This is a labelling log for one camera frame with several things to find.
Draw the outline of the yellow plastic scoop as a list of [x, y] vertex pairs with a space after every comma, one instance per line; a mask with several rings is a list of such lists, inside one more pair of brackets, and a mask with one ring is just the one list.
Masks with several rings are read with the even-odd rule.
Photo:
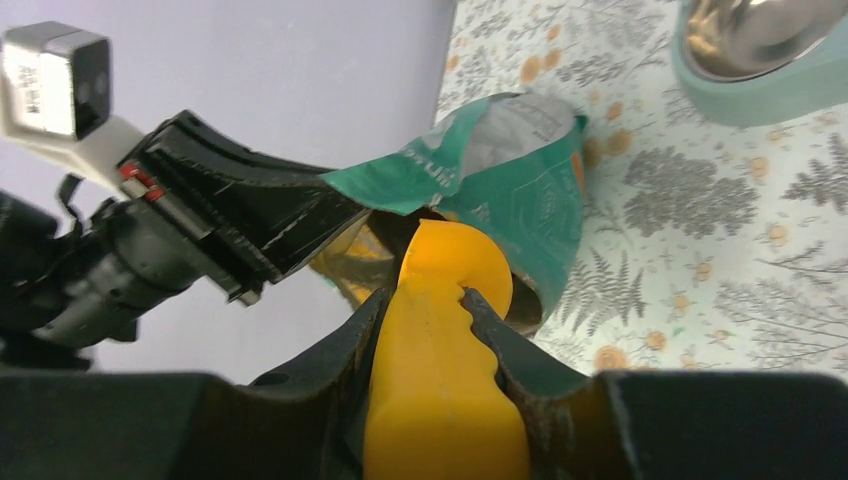
[[367, 479], [526, 479], [527, 434], [496, 383], [495, 354], [463, 307], [474, 289], [497, 318], [513, 282], [498, 246], [460, 223], [424, 220], [378, 336], [365, 421]]

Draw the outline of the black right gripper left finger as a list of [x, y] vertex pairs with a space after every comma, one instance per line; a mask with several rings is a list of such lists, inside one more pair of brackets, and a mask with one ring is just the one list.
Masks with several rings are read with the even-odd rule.
[[247, 385], [203, 372], [92, 373], [71, 349], [1, 337], [5, 479], [359, 479], [389, 293]]

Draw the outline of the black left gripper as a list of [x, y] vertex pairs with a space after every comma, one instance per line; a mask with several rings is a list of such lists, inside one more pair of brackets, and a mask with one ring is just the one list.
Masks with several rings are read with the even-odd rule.
[[191, 110], [162, 122], [117, 166], [123, 189], [188, 235], [232, 299], [281, 282], [367, 215], [324, 180], [330, 171], [251, 149]]

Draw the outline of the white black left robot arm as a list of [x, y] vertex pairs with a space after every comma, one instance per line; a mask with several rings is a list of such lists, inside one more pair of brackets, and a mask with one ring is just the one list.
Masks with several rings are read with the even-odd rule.
[[231, 302], [303, 268], [364, 206], [322, 167], [251, 150], [185, 110], [116, 165], [120, 198], [83, 218], [69, 175], [57, 198], [72, 219], [1, 196], [1, 362], [85, 370], [81, 351], [132, 342], [139, 318], [206, 278]]

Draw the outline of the teal pet food bag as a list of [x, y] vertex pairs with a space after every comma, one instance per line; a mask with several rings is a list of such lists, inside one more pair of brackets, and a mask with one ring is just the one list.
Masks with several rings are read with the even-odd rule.
[[505, 319], [530, 334], [564, 293], [582, 236], [586, 125], [555, 96], [495, 94], [395, 153], [322, 178], [374, 211], [427, 208], [488, 235], [520, 283]]

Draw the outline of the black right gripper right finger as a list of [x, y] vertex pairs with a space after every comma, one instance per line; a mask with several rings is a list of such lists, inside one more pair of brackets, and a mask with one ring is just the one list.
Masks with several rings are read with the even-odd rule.
[[843, 479], [847, 386], [733, 370], [586, 376], [507, 326], [467, 289], [474, 335], [496, 356], [535, 479]]

